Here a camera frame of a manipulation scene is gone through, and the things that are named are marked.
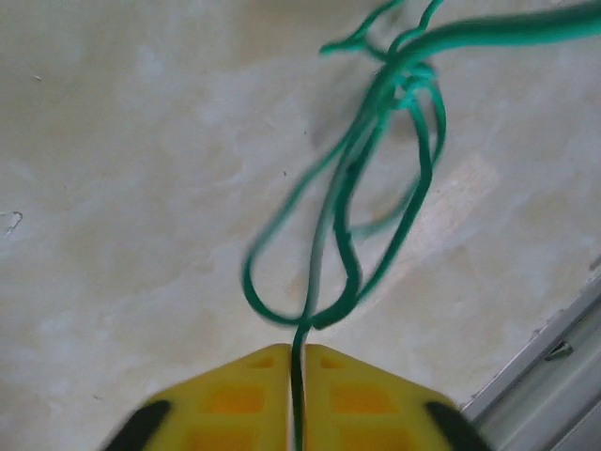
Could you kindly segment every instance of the green rope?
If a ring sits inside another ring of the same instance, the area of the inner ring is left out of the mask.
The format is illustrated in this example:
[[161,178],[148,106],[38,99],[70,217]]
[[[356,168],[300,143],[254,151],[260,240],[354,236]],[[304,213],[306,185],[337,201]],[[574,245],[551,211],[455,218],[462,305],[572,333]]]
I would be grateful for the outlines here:
[[[379,283],[390,268],[424,203],[446,137],[446,113],[437,74],[424,61],[439,52],[467,46],[523,46],[591,36],[601,32],[601,1],[549,12],[484,17],[450,23],[426,32],[430,18],[442,3],[432,0],[415,28],[401,33],[384,52],[367,38],[369,28],[383,13],[398,8],[403,0],[392,0],[376,8],[347,39],[325,45],[322,54],[361,50],[381,61],[383,66],[367,90],[362,106],[346,134],[334,148],[314,163],[301,177],[282,207],[251,244],[242,267],[242,288],[252,309],[277,324],[296,326],[292,343],[291,390],[296,450],[303,449],[304,393],[302,384],[302,344],[311,329],[324,329],[346,317]],[[429,129],[418,92],[426,90],[436,117],[437,140],[430,151]],[[420,172],[401,196],[395,208],[371,224],[349,224],[350,202],[365,167],[378,150],[395,111],[408,110],[418,137]],[[286,316],[267,308],[253,285],[253,266],[265,247],[294,211],[313,180],[337,162],[326,192],[311,247],[305,304],[297,316]],[[361,263],[353,240],[372,236],[396,225],[388,248],[376,269],[363,281]],[[326,235],[333,229],[336,246],[347,281],[338,299],[321,312],[315,312],[319,292],[321,261]]]

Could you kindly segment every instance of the marble floor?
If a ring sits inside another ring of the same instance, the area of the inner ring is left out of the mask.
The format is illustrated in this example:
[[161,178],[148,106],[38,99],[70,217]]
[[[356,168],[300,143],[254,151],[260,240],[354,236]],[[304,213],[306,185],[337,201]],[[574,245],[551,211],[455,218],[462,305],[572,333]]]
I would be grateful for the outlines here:
[[[376,66],[317,50],[377,3],[3,2],[1,449],[94,449],[154,391],[290,340],[247,306],[240,261],[352,118]],[[433,22],[556,3],[455,0]],[[408,0],[379,37],[424,7]],[[601,254],[600,44],[433,58],[450,138],[431,195],[382,286],[311,341],[463,403],[577,297]],[[397,122],[357,220],[417,167]],[[300,308],[322,195],[257,268],[282,310]],[[380,251],[360,248],[366,267]],[[327,303],[330,251],[324,278]]]

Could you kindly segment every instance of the green cord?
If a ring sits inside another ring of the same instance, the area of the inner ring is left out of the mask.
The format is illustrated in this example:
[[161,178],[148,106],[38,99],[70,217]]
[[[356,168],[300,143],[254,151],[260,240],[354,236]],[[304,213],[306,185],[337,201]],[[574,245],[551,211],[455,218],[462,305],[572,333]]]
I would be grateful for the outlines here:
[[[291,390],[294,439],[297,451],[303,449],[304,392],[302,383],[302,344],[311,329],[324,329],[345,318],[379,283],[401,248],[424,203],[432,175],[442,154],[446,137],[446,112],[436,73],[424,61],[437,53],[467,46],[523,46],[576,39],[601,33],[601,1],[549,12],[484,17],[449,23],[426,32],[425,29],[442,0],[432,0],[415,28],[401,33],[384,52],[367,38],[369,28],[383,13],[400,7],[404,0],[392,0],[376,8],[347,39],[325,45],[322,54],[362,50],[381,61],[378,72],[367,90],[362,106],[347,133],[324,157],[301,177],[282,207],[251,244],[242,267],[242,288],[252,309],[277,324],[296,326],[292,343]],[[429,129],[417,93],[426,89],[436,117],[437,140],[430,151]],[[418,137],[420,172],[409,189],[384,218],[371,224],[351,226],[348,220],[350,202],[365,167],[378,151],[378,142],[387,131],[392,114],[407,109]],[[268,309],[253,285],[254,261],[288,219],[306,189],[323,171],[337,160],[326,192],[311,247],[309,278],[304,307],[299,315],[285,316]],[[377,234],[397,224],[393,238],[376,269],[363,281],[361,263],[353,240]],[[347,274],[343,293],[328,308],[315,313],[319,292],[321,261],[326,235],[333,229],[336,246]]]

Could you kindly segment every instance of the yellow object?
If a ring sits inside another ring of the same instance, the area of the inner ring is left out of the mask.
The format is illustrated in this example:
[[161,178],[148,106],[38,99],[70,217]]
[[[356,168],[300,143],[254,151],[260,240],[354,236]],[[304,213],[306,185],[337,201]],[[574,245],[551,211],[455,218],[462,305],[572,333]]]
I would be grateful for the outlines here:
[[325,346],[307,345],[306,451],[450,451],[424,408],[453,402]]
[[[443,395],[324,346],[305,347],[305,451],[488,451]],[[290,346],[149,399],[104,451],[286,451]]]

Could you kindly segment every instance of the white marble surface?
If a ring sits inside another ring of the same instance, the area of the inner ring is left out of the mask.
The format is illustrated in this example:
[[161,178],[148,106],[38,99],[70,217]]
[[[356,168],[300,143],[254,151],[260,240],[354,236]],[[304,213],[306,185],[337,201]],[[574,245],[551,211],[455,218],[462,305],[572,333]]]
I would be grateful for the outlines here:
[[[94,449],[152,392],[290,339],[246,305],[240,259],[351,118],[375,66],[316,51],[376,3],[3,2],[3,233],[23,219],[0,241],[1,449]],[[434,23],[550,7],[456,0]],[[578,295],[601,253],[599,45],[434,58],[432,193],[381,288],[312,341],[463,402]],[[353,217],[385,211],[416,158],[399,119]],[[271,305],[299,308],[321,195],[257,269]],[[324,303],[339,275],[328,254]]]

